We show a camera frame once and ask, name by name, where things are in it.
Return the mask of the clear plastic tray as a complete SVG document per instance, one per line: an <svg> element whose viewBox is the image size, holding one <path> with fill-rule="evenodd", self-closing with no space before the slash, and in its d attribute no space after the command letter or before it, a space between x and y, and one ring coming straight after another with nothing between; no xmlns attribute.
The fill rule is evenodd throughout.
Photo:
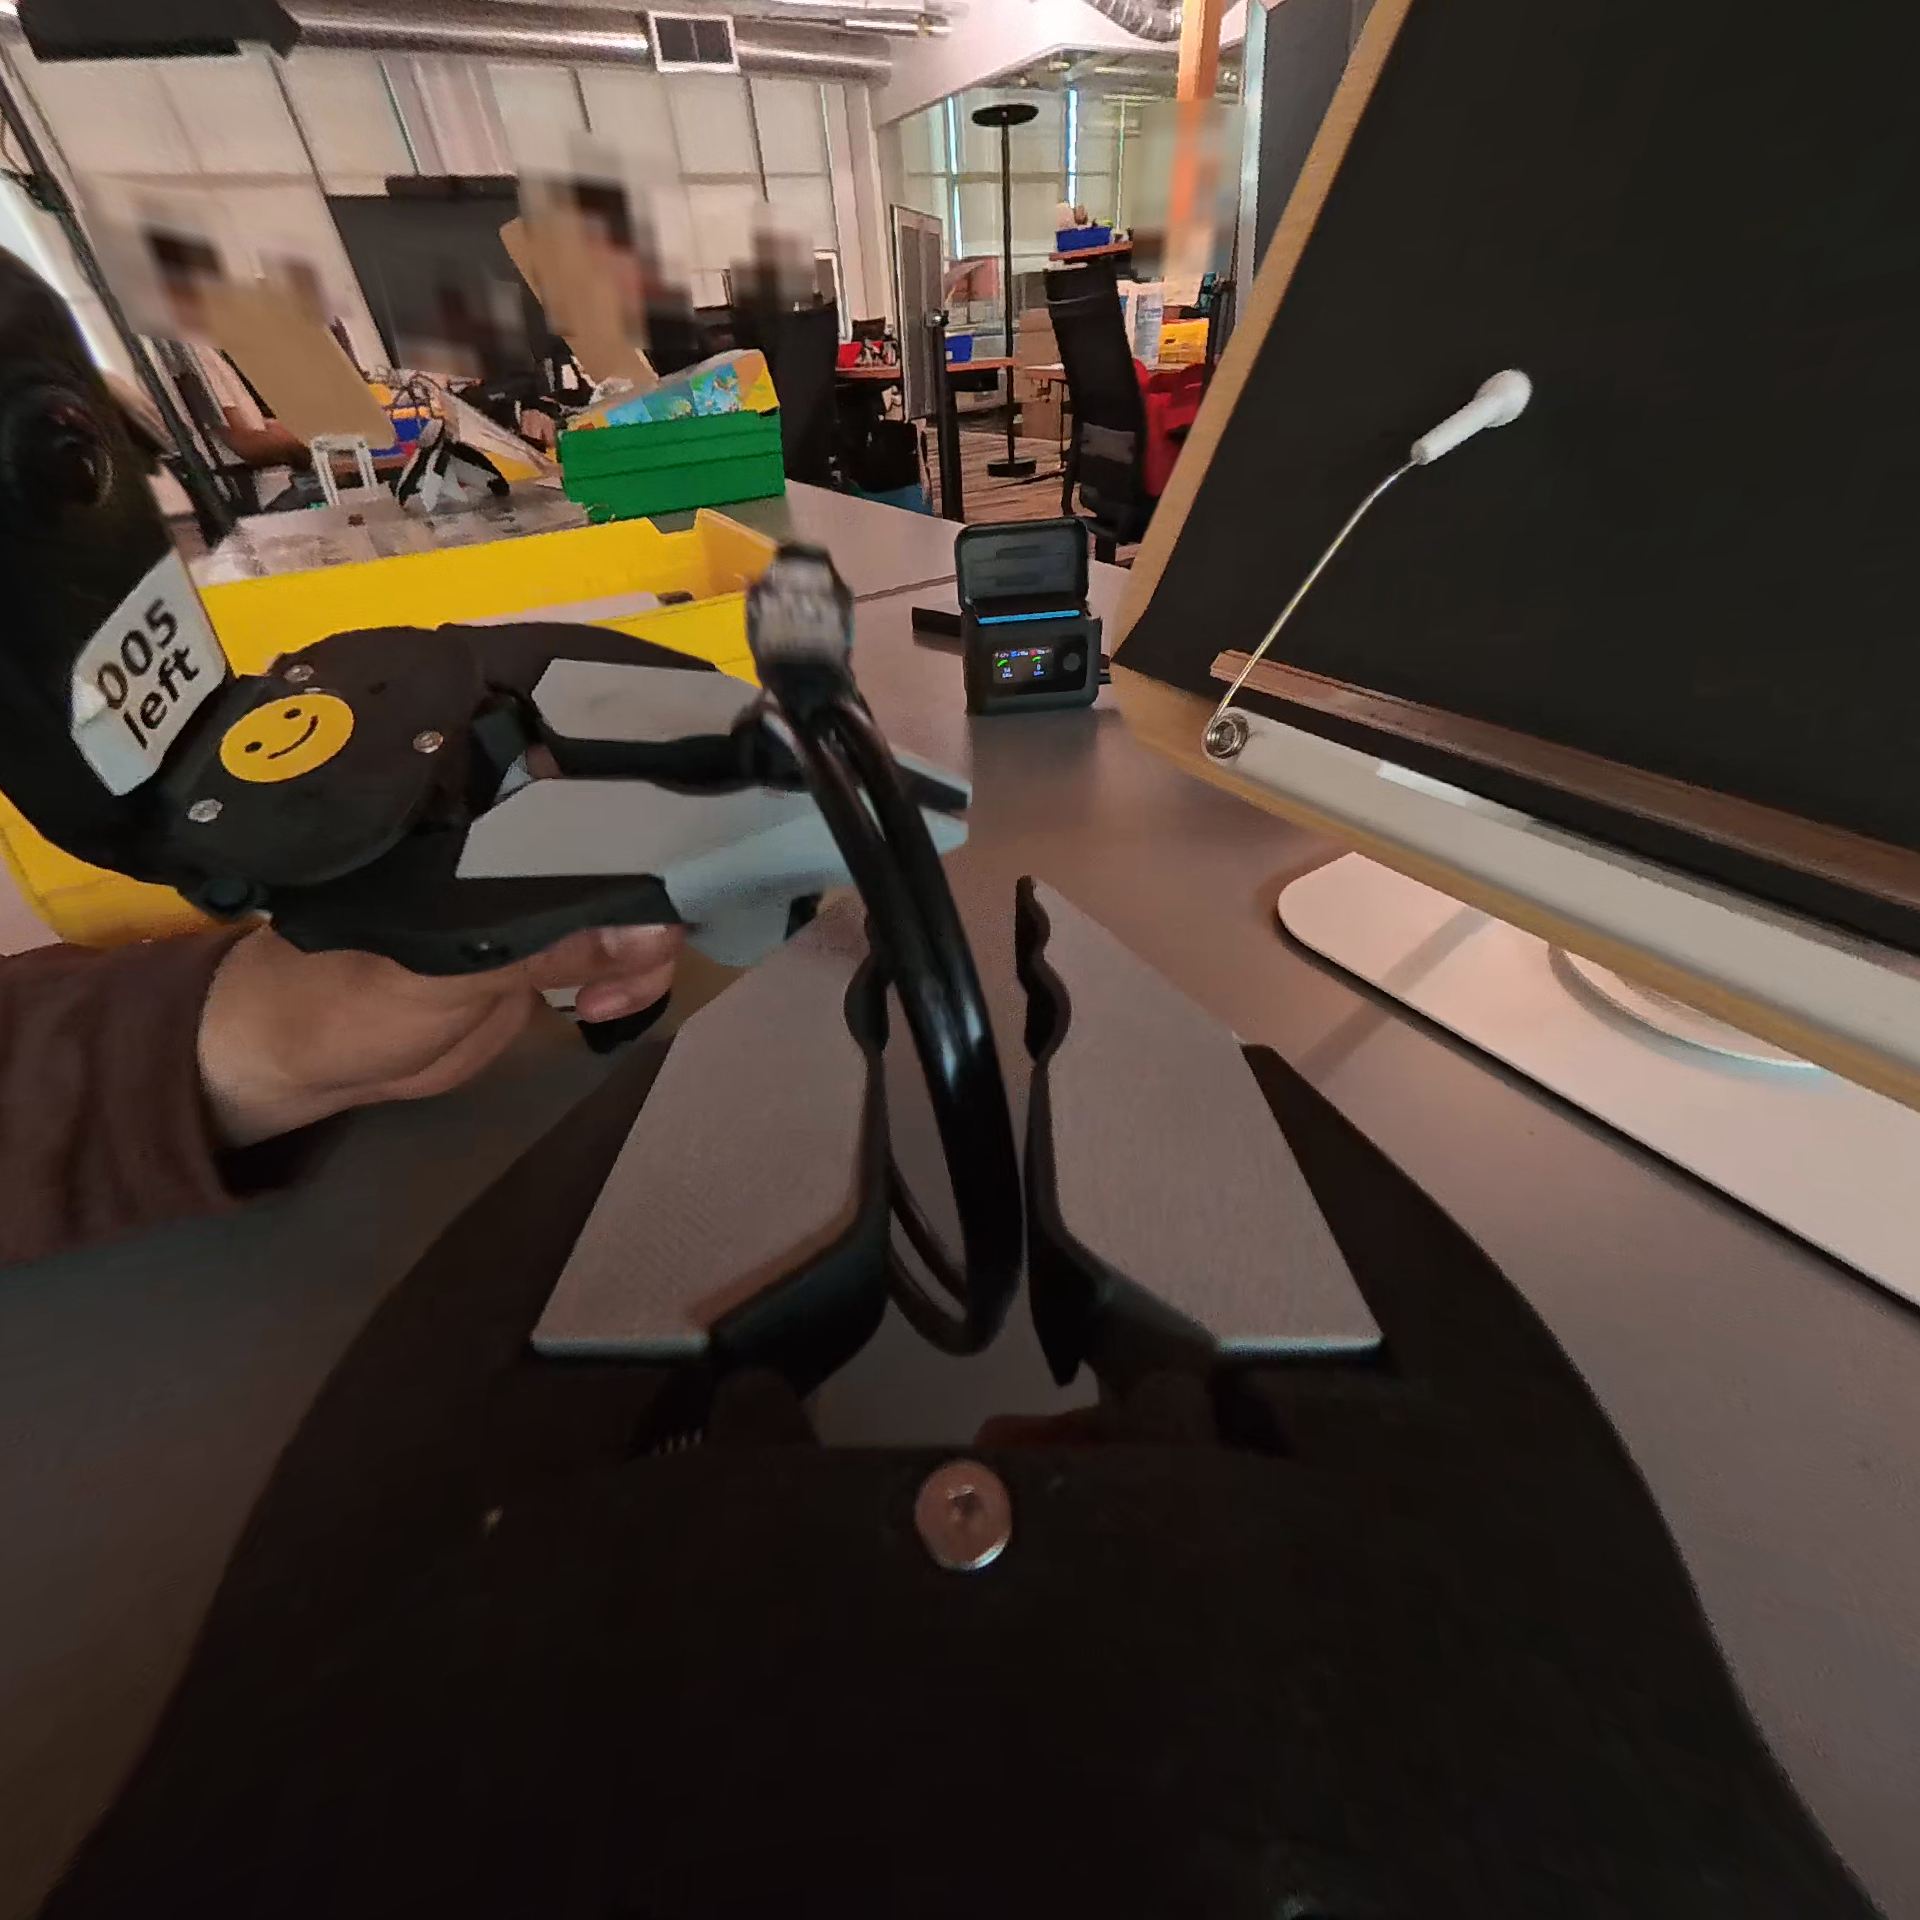
<svg viewBox="0 0 1920 1920"><path fill-rule="evenodd" d="M423 510L414 500L314 504L288 513L245 515L224 542L191 556L199 589L239 581L269 581L285 573L324 569L346 562L400 560L453 553L458 547L531 538L586 529L588 515L562 493L513 486L509 494L478 494Z"/></svg>

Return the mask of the brown cardboard sheet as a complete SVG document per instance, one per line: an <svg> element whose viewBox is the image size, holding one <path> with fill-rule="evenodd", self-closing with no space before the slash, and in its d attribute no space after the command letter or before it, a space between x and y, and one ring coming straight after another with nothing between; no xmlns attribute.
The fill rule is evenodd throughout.
<svg viewBox="0 0 1920 1920"><path fill-rule="evenodd" d="M271 279L209 280L206 336L238 365L275 417L302 442L354 438L397 446L388 412L307 299Z"/></svg>

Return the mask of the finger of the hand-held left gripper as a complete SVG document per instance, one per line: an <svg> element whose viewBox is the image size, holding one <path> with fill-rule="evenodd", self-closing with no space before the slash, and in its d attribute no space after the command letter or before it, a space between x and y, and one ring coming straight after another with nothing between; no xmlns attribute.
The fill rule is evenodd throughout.
<svg viewBox="0 0 1920 1920"><path fill-rule="evenodd" d="M853 870L807 791L661 783L519 783L470 825L456 903L484 881L641 881L659 903L615 925L684 925L729 968L773 954Z"/></svg>
<svg viewBox="0 0 1920 1920"><path fill-rule="evenodd" d="M824 822L819 773L869 812L889 795L965 822L965 775L896 756L829 658L777 661L773 689L699 666L559 658L534 695L553 770L516 791L519 822Z"/></svg>

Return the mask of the person's left forearm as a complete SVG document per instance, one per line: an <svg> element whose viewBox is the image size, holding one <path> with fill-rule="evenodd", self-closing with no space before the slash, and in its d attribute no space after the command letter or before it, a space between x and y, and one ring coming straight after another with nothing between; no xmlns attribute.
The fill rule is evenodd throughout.
<svg viewBox="0 0 1920 1920"><path fill-rule="evenodd" d="M4 960L4 1262L221 1213L288 1178L216 1130L199 1055L229 933Z"/></svg>

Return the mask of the green plastic crate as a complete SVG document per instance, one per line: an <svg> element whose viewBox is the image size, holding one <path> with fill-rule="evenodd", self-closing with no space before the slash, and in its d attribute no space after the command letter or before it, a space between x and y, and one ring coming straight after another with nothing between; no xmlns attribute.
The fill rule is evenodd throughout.
<svg viewBox="0 0 1920 1920"><path fill-rule="evenodd" d="M766 500L785 493L785 422L734 412L575 425L561 438L561 473L592 524Z"/></svg>

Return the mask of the black floor lamp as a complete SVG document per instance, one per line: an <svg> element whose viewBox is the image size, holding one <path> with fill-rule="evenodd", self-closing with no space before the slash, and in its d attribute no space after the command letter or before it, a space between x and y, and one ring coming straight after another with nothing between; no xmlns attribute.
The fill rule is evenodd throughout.
<svg viewBox="0 0 1920 1920"><path fill-rule="evenodd" d="M969 254L987 258L992 323L975 319L975 352L1014 362L1022 315L1046 302L1042 269L1063 188L1063 107L1055 93L973 91L957 147L957 207Z"/></svg>

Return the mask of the black board with wooden frame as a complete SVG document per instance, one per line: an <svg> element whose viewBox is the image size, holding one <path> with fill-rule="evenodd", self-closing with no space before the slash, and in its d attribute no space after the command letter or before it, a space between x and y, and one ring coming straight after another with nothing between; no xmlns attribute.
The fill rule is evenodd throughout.
<svg viewBox="0 0 1920 1920"><path fill-rule="evenodd" d="M1370 4L1116 665L1198 778L1916 1107L1916 4Z"/></svg>

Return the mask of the red box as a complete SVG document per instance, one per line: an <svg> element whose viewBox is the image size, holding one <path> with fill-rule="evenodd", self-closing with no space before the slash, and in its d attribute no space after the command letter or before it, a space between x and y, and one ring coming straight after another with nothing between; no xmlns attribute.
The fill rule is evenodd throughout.
<svg viewBox="0 0 1920 1920"><path fill-rule="evenodd" d="M1193 420L1207 394L1205 365L1154 366L1137 362L1141 394L1141 493L1159 500L1181 461Z"/></svg>

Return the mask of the black ceiling track fixture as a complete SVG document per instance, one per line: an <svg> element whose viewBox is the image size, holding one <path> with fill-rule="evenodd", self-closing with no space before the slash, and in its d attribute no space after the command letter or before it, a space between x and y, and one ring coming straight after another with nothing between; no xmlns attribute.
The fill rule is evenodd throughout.
<svg viewBox="0 0 1920 1920"><path fill-rule="evenodd" d="M14 3L36 60L289 55L301 24L278 3Z"/></svg>

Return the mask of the silver ceiling pipe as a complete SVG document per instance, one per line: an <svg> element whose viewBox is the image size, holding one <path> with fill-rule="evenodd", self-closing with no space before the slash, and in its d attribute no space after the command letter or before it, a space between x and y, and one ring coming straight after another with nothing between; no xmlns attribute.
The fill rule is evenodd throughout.
<svg viewBox="0 0 1920 1920"><path fill-rule="evenodd" d="M288 3L301 46L371 55L654 68L648 8L484 3ZM740 69L786 78L892 76L905 46L949 35L951 18L918 8L661 4L729 13Z"/></svg>

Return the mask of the black charging case with display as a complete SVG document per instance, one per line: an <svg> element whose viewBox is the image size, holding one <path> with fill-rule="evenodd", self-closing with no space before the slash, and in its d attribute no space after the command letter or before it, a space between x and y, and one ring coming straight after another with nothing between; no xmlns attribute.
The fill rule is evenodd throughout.
<svg viewBox="0 0 1920 1920"><path fill-rule="evenodd" d="M1107 652L1089 601L1091 538L1080 519L966 525L953 567L969 715L1096 700Z"/></svg>

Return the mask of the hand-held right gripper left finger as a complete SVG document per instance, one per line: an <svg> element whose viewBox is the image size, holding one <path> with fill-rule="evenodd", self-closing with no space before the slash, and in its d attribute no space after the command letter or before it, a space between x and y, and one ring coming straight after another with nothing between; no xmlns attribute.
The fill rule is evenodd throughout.
<svg viewBox="0 0 1920 1920"><path fill-rule="evenodd" d="M531 1330L820 1389L885 1313L885 984L837 900L684 1024Z"/></svg>

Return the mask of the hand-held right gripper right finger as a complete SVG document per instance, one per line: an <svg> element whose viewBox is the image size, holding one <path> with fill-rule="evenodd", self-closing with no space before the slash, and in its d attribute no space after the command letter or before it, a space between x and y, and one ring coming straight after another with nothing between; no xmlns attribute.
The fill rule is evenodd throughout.
<svg viewBox="0 0 1920 1920"><path fill-rule="evenodd" d="M1017 885L1026 1298L1059 1384L1369 1360L1380 1326L1236 1032Z"/></svg>

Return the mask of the black mesh chair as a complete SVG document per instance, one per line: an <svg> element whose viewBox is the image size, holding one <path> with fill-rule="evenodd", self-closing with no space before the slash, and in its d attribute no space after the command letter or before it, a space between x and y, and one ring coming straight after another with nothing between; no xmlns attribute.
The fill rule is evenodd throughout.
<svg viewBox="0 0 1920 1920"><path fill-rule="evenodd" d="M1150 525L1150 420L1124 323L1117 280L1103 263L1046 274L1047 318L1069 391L1063 513L1080 519L1096 562L1117 562Z"/></svg>

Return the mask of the yellow plastic bin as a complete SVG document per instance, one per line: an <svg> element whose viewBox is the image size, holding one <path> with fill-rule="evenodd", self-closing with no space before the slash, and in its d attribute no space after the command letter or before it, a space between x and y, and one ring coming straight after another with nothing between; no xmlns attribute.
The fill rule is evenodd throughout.
<svg viewBox="0 0 1920 1920"><path fill-rule="evenodd" d="M176 887L140 882L52 846L4 796L4 955L54 942L90 950L262 925L215 919Z"/></svg>
<svg viewBox="0 0 1920 1920"><path fill-rule="evenodd" d="M243 670L333 633L562 625L586 658L702 665L757 681L746 590L777 547L771 533L702 508L685 529L585 524L251 581L220 581L206 560L196 585Z"/></svg>

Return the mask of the person's left hand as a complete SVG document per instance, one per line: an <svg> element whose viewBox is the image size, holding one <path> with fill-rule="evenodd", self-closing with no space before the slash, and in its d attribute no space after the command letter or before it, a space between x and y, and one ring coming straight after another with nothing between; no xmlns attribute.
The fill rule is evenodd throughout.
<svg viewBox="0 0 1920 1920"><path fill-rule="evenodd" d="M685 929L575 933L505 968L426 976L366 950L301 950L263 928L239 937L206 991L199 1062L228 1148L293 1136L359 1107L437 1097L499 1062L574 991L592 1024L659 1003Z"/></svg>

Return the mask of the colourful printed box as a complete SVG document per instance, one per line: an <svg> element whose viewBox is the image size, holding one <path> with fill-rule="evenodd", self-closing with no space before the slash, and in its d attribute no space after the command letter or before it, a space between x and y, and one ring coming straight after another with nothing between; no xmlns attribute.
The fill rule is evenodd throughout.
<svg viewBox="0 0 1920 1920"><path fill-rule="evenodd" d="M607 382L572 417L572 429L659 425L729 413L773 413L780 391L760 348L728 348L661 375L651 387Z"/></svg>

